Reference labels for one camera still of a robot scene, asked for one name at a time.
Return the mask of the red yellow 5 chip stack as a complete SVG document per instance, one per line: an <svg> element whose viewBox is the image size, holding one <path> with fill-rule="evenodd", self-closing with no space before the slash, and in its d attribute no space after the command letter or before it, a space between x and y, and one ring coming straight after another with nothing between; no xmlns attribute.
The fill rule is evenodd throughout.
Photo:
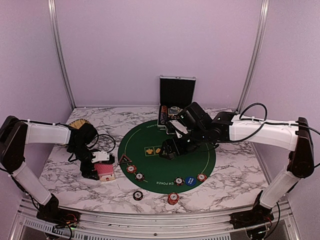
<svg viewBox="0 0 320 240"><path fill-rule="evenodd" d="M170 205L175 205L178 203L179 199L179 195L176 192L172 192L168 195L167 202Z"/></svg>

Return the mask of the black 100 chips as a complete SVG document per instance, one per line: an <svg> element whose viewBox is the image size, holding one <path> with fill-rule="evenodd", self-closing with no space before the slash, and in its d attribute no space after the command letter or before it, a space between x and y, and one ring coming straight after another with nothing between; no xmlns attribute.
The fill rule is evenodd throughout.
<svg viewBox="0 0 320 240"><path fill-rule="evenodd" d="M185 181L182 177L176 177L174 179L174 184L177 186L182 186L184 183L185 183Z"/></svg>
<svg viewBox="0 0 320 240"><path fill-rule="evenodd" d="M135 179L138 181L138 182L141 182L145 179L145 175L141 172L138 172L136 175L135 175Z"/></svg>

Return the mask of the red playing card deck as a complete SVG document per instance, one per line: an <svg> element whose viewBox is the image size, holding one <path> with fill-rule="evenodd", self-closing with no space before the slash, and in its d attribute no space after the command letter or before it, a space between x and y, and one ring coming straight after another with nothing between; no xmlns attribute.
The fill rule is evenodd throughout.
<svg viewBox="0 0 320 240"><path fill-rule="evenodd" d="M114 173L114 168L112 164L95 163L94 168L99 176L112 175Z"/></svg>

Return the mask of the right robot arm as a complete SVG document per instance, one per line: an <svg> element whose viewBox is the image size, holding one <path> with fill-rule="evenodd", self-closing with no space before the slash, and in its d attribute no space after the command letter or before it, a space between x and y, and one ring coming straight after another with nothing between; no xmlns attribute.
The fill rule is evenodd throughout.
<svg viewBox="0 0 320 240"><path fill-rule="evenodd" d="M234 229L263 224L274 219L273 207L289 193L301 179L314 173L314 145L311 128L304 117L278 121L248 117L244 113L221 111L211 117L193 102L178 113L178 122L167 122L177 135L162 143L159 155L169 160L194 152L202 144L235 144L249 142L286 150L288 164L256 197L250 210L230 215Z"/></svg>

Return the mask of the black red 100 chip stack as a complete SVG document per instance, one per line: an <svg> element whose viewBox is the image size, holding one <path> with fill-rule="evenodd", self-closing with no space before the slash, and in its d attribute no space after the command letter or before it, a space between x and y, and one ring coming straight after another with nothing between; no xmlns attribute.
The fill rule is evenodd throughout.
<svg viewBox="0 0 320 240"><path fill-rule="evenodd" d="M137 191L135 191L133 193L133 199L136 200L136 201L142 200L143 197L144 197L143 193L141 191L139 191L139 190L137 190Z"/></svg>

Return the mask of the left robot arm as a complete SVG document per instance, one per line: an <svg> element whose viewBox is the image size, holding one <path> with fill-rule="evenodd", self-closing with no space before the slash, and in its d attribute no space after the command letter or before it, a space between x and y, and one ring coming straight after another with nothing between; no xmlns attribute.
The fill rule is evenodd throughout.
<svg viewBox="0 0 320 240"><path fill-rule="evenodd" d="M27 195L37 209L37 218L59 225L76 226L80 213L59 207L58 198L51 193L26 163L26 145L60 144L67 146L73 161L80 161L80 172L84 178L98 180L93 151L89 144L98 132L90 123L79 129L65 124L20 120L8 116L0 128L0 163L3 170Z"/></svg>

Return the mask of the blue small blind button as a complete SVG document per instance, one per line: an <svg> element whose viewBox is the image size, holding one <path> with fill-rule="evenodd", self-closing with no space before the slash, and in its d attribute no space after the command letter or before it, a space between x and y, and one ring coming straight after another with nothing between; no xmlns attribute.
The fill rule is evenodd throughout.
<svg viewBox="0 0 320 240"><path fill-rule="evenodd" d="M197 179L196 179L195 177L193 177L193 176L188 176L188 177L186 177L186 178L184 179L184 182L185 182L185 184L186 184L187 186L193 187L193 186L196 185Z"/></svg>

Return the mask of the triangular black red dealer button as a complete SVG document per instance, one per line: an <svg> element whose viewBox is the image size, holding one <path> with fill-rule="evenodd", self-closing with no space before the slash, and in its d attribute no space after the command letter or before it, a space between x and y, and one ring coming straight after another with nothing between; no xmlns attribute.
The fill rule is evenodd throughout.
<svg viewBox="0 0 320 240"><path fill-rule="evenodd" d="M118 160L118 164L119 165L121 165L121 164L129 164L131 162L132 162L132 160L128 156L126 156L125 154L122 154L122 156Z"/></svg>

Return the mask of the red 5 chips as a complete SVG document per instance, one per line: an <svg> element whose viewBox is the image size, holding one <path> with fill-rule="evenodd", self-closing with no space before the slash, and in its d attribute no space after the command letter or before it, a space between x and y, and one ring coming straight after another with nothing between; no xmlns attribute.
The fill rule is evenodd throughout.
<svg viewBox="0 0 320 240"><path fill-rule="evenodd" d="M134 174L134 173L137 172L137 167L135 165L133 165L133 164L132 165L128 165L127 168L126 168L126 171L128 173Z"/></svg>
<svg viewBox="0 0 320 240"><path fill-rule="evenodd" d="M207 176L203 173L199 173L197 175L197 180L200 181L200 182L204 182L205 180L207 179Z"/></svg>

